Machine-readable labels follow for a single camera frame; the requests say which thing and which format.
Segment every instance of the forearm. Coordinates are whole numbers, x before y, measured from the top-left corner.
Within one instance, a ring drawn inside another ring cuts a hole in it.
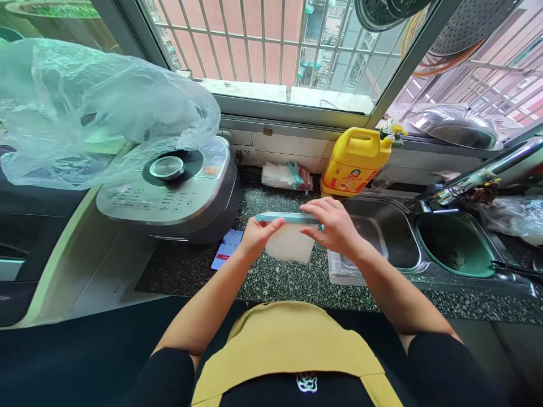
[[[366,247],[354,263],[398,333],[455,335],[453,328],[430,300],[372,246]]]
[[[162,348],[185,350],[196,364],[224,321],[251,264],[252,258],[234,252],[181,309],[153,353]]]

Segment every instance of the rice cooker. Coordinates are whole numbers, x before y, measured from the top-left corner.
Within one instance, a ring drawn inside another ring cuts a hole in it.
[[[102,186],[96,204],[108,218],[159,239],[204,244],[234,225],[241,195],[230,143],[217,135],[200,150],[159,155]]]

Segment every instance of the speckled countertop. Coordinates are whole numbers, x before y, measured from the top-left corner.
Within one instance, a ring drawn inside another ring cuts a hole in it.
[[[263,187],[254,167],[242,170],[244,191],[235,229],[263,211],[296,212],[299,206],[318,198],[318,187],[308,196],[302,192]],[[211,263],[219,243],[203,246],[160,241],[149,261],[137,291],[193,296],[215,273]],[[479,319],[543,324],[543,298],[514,298],[482,292],[423,290],[448,318]],[[331,284],[326,249],[313,248],[310,263],[279,262],[263,253],[252,265],[238,293],[242,301],[306,301],[323,308],[379,312],[367,287]]]

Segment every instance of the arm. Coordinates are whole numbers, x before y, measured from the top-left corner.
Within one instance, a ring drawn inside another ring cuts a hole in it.
[[[237,250],[176,315],[153,353],[162,348],[184,350],[191,356],[196,369],[234,302],[251,264],[284,222],[280,218],[264,226],[255,218],[249,219]]]
[[[430,300],[358,234],[339,201],[322,198],[301,205],[300,209],[324,224],[324,233],[310,228],[301,232],[353,261],[384,315],[400,334],[406,351],[421,332],[449,334],[460,340]]]

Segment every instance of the yellow apron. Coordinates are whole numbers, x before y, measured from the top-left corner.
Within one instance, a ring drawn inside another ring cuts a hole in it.
[[[192,405],[218,407],[222,395],[238,384],[273,373],[307,371],[357,376],[376,407],[402,407],[364,339],[344,330],[319,307],[297,301],[260,304],[246,311],[225,347],[206,362]]]

